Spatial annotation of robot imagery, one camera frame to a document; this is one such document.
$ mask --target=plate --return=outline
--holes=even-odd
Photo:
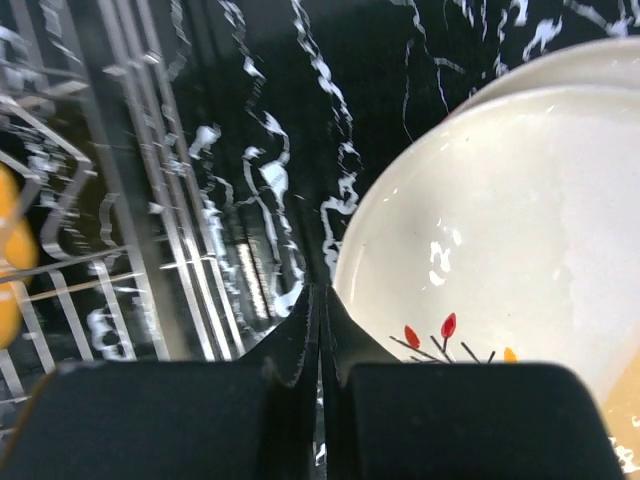
[[[597,40],[537,58],[488,84],[452,115],[511,93],[575,84],[640,88],[640,38]]]
[[[633,90],[533,90],[453,117],[366,194],[334,288],[402,360],[552,362],[601,406],[615,391],[630,448],[639,149]]]

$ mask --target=wire rack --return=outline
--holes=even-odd
[[[39,216],[34,233],[41,262],[0,272],[23,317],[19,338],[0,351],[0,444],[33,385],[57,362],[230,360],[246,348],[202,213],[149,0],[87,2],[111,55],[98,69],[85,62],[73,0],[6,3],[0,132],[17,138],[26,154],[19,157],[0,142],[0,161],[21,186],[0,244],[25,216]],[[144,200],[151,210],[142,216],[135,207],[142,200],[127,184],[129,150],[120,158],[124,127],[107,117],[104,88],[119,89],[128,105],[151,195]],[[86,148],[65,135],[64,122],[56,123],[62,111],[81,118]],[[85,223],[98,225],[94,237],[100,241],[70,248],[82,244],[83,202],[96,196],[99,208]],[[74,241],[65,245],[67,237]],[[28,279],[37,281],[27,287]],[[85,305],[92,296],[97,303]]]

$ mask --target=dish rack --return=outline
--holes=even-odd
[[[23,317],[0,351],[0,450],[58,362],[231,360],[260,338],[225,288],[219,219],[205,214],[170,85],[181,54],[167,66],[149,0],[7,4],[0,161],[21,186],[7,221],[29,219],[40,264],[0,278]],[[180,15],[172,0],[174,25]],[[112,57],[87,62],[100,33]]]

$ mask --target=black marble surface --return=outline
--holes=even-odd
[[[134,10],[137,5],[123,3]],[[16,2],[0,0],[0,5],[4,61],[27,64],[28,45],[13,33],[21,30]],[[62,251],[73,257],[123,245],[112,208],[120,196],[143,205],[134,218],[148,215],[163,261],[174,262],[160,215],[164,207],[142,167],[141,140],[127,119],[118,77],[109,73],[115,59],[97,2],[69,0],[67,6],[28,0],[25,5],[49,68],[66,69],[76,61],[60,47],[56,24],[62,10],[70,9],[90,88],[111,92],[99,95],[100,108],[120,112],[108,122],[114,131],[109,138],[119,139],[111,141],[111,152],[131,171],[125,190],[111,191],[78,103],[53,100],[37,112],[94,162],[95,174],[62,212],[57,229]],[[527,61],[589,40],[640,33],[638,0],[152,0],[150,5],[160,39],[157,53],[167,65],[205,203],[200,214],[249,346],[288,314],[303,282],[331,279],[362,197],[412,141],[478,89]],[[0,69],[18,78],[10,92],[17,96],[37,90],[43,78],[49,84],[57,78],[28,76],[7,65]],[[33,128],[22,127],[13,116],[5,117],[0,148],[46,175],[46,188],[27,213],[39,235],[46,219],[60,211],[77,165]],[[34,163],[30,144],[44,152],[40,163]],[[169,174],[180,176],[180,162],[174,166]],[[40,252],[41,265],[60,259]],[[105,261],[112,276],[132,269],[124,254]],[[61,271],[68,284],[96,279],[84,264]],[[180,316],[188,318],[175,269],[163,272]],[[125,323],[140,330],[132,334],[136,353],[153,357],[142,331],[137,284],[128,279],[117,287]],[[52,288],[48,274],[36,275],[30,294]],[[72,299],[94,354],[126,357],[102,289],[82,290]],[[33,305],[54,358],[77,358],[59,299]],[[31,350],[28,335],[11,348],[20,374],[40,368]]]

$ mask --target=black plastic object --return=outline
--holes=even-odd
[[[62,367],[2,478],[314,478],[319,347],[329,480],[623,478],[568,371],[400,364],[324,286],[237,362]]]

